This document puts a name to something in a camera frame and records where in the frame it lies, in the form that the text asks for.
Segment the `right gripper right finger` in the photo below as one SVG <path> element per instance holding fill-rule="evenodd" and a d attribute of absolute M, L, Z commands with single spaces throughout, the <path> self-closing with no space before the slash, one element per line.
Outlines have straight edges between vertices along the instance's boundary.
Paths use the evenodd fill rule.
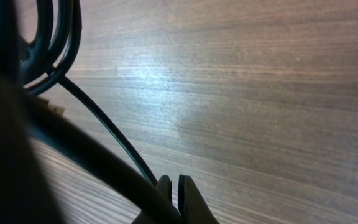
<path fill-rule="evenodd" d="M 195 182 L 188 175 L 179 176 L 178 210 L 184 224 L 219 224 Z"/>

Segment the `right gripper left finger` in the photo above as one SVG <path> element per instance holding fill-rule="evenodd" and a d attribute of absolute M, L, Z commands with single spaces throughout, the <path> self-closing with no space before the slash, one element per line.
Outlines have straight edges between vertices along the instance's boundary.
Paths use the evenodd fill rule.
<path fill-rule="evenodd" d="M 154 189 L 158 192 L 159 196 L 167 202 L 169 205 L 172 205 L 172 181 L 169 176 L 162 175 Z M 141 212 L 136 216 L 132 221 L 132 224 L 171 224 L 171 220 L 166 219 L 164 212 L 160 210 L 153 209 L 153 213 L 146 212 L 141 210 Z"/>

